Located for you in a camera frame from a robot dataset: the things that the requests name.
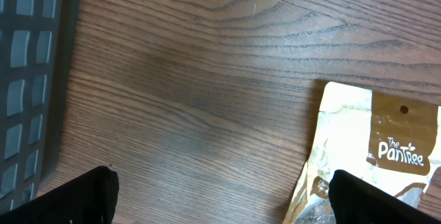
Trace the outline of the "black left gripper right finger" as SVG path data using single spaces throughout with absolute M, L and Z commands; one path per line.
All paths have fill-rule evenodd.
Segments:
M 329 201 L 337 224 L 440 224 L 344 170 L 334 172 Z

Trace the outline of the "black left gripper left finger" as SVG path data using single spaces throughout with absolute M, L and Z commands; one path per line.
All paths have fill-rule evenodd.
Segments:
M 98 166 L 2 214 L 1 224 L 111 224 L 118 194 L 118 174 Z

